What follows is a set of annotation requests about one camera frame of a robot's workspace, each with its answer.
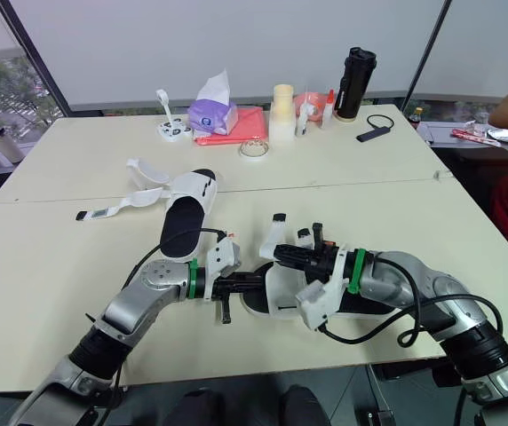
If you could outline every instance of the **small bottle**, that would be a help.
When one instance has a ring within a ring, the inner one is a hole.
[[[414,110],[414,114],[412,114],[410,117],[408,117],[408,121],[414,129],[417,129],[418,124],[422,120],[422,117],[421,117],[422,111],[424,111],[424,109],[418,107]]]
[[[327,103],[325,104],[325,109],[323,109],[323,117],[321,119],[321,128],[327,129],[331,125],[331,118],[333,117],[333,104],[335,103],[335,93],[333,89],[329,91],[329,96],[327,97]]]

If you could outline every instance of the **metal plate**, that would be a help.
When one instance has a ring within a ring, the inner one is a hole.
[[[489,129],[487,130],[487,134],[493,139],[508,144],[508,129]]]

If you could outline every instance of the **tissue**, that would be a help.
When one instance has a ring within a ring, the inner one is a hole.
[[[238,121],[236,105],[230,102],[228,75],[224,70],[207,80],[188,109],[190,126],[199,136],[227,135]]]

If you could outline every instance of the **black usb drive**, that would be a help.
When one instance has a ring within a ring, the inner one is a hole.
[[[390,127],[377,127],[371,131],[367,131],[366,133],[362,133],[357,136],[357,140],[359,142],[366,142],[367,140],[371,140],[374,138],[378,138],[379,136],[385,135],[390,131]]]

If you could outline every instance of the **black water bottle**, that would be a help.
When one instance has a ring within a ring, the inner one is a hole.
[[[351,122],[357,116],[362,97],[369,85],[370,76],[377,66],[377,55],[372,51],[364,51],[353,47],[345,59],[345,73],[341,78],[341,87],[335,102],[337,118],[343,122]]]

